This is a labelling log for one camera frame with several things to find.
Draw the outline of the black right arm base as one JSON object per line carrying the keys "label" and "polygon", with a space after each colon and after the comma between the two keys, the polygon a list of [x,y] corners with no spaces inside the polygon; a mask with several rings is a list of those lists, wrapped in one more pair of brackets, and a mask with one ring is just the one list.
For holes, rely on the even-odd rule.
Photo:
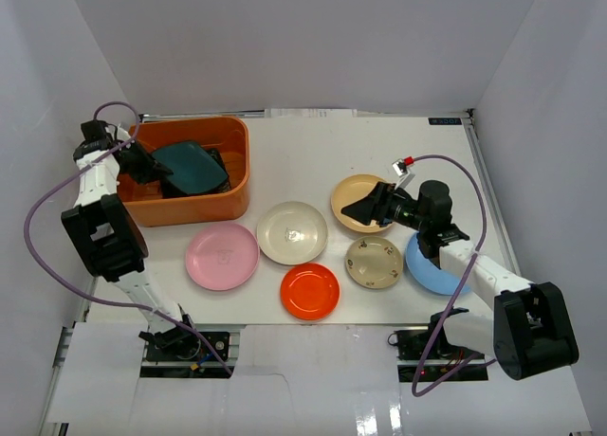
{"label": "black right arm base", "polygon": [[[397,371],[400,383],[412,383],[417,364],[423,354],[430,333],[425,327],[419,330],[404,329],[392,332],[389,346],[397,349]],[[440,345],[440,340],[432,347],[420,373],[421,383],[431,383],[459,366],[469,356],[475,358],[459,372],[448,378],[451,382],[488,381],[487,362],[483,354],[477,354],[463,347]]]}

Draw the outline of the yellow round plate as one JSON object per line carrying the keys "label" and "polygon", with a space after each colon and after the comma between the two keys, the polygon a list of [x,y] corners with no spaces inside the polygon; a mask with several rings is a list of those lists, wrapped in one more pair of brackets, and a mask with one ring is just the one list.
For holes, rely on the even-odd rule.
{"label": "yellow round plate", "polygon": [[330,199],[331,209],[344,227],[364,234],[380,233],[388,228],[388,226],[381,227],[376,222],[366,226],[341,213],[342,208],[368,195],[379,182],[384,183],[384,180],[371,174],[356,174],[341,180],[334,188]]}

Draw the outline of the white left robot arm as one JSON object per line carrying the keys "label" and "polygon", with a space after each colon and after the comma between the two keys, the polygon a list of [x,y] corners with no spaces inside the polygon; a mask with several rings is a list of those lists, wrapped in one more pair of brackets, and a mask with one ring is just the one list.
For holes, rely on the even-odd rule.
{"label": "white left robot arm", "polygon": [[87,271],[114,284],[146,318],[139,336],[151,347],[181,359],[194,357],[200,335],[182,307],[167,298],[145,271],[149,252],[143,236],[118,196],[118,176],[127,173],[139,184],[172,174],[121,128],[99,119],[81,125],[83,142],[73,159],[82,174],[72,209],[62,224]]}

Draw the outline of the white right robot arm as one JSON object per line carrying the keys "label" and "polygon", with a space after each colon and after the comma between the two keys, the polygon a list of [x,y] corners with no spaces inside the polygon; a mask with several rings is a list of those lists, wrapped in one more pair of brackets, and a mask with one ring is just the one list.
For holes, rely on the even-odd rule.
{"label": "white right robot arm", "polygon": [[416,230],[422,255],[459,278],[492,312],[486,319],[450,302],[432,317],[423,353],[448,359],[466,348],[497,361],[522,380],[579,361],[579,346],[564,296],[552,282],[534,283],[481,254],[453,221],[449,187],[424,182],[417,197],[394,184],[378,183],[341,213],[369,225],[398,223]]}

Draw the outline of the cream round plate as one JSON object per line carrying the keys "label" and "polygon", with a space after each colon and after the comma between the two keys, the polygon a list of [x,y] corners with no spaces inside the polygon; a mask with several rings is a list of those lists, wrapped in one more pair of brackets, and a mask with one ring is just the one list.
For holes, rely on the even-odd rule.
{"label": "cream round plate", "polygon": [[328,225],[311,205],[288,201],[260,218],[256,237],[262,252],[273,262],[298,265],[322,254],[328,243]]}

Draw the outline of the black floral square plate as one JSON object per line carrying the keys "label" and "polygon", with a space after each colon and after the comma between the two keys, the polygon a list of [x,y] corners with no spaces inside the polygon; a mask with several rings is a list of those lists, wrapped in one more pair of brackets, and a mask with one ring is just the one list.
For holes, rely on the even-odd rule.
{"label": "black floral square plate", "polygon": [[165,199],[227,192],[230,177],[216,148],[193,149],[186,153],[188,167],[175,171],[160,182]]}

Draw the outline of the dark teal square plate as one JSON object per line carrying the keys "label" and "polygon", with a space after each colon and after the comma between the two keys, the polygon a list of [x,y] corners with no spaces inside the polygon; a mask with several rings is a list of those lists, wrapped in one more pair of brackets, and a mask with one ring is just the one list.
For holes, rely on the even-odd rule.
{"label": "dark teal square plate", "polygon": [[158,148],[152,157],[172,172],[160,180],[163,198],[216,194],[231,189],[229,174],[216,148],[203,148],[189,140]]}

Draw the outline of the blue round plate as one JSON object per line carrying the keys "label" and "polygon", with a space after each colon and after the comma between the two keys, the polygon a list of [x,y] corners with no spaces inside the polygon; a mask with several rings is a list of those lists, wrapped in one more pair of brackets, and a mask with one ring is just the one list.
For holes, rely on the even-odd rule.
{"label": "blue round plate", "polygon": [[434,294],[451,296],[459,285],[458,277],[439,269],[423,256],[416,234],[407,243],[404,258],[413,278]]}

